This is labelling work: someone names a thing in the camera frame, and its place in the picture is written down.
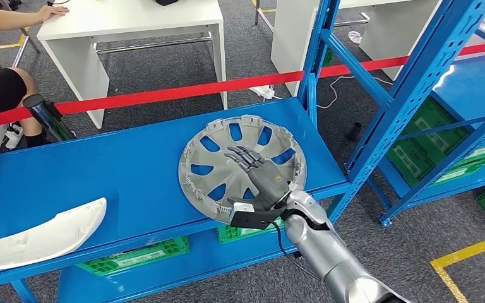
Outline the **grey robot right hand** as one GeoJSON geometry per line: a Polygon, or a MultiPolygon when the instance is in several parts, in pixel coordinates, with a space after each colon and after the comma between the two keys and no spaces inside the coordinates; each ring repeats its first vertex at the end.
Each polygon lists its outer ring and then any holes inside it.
{"type": "Polygon", "coordinates": [[[228,146],[224,155],[238,164],[247,173],[257,188],[254,199],[229,197],[230,204],[250,203],[256,211],[268,211],[290,192],[289,185],[275,163],[263,158],[258,152],[243,145],[228,146]]]}

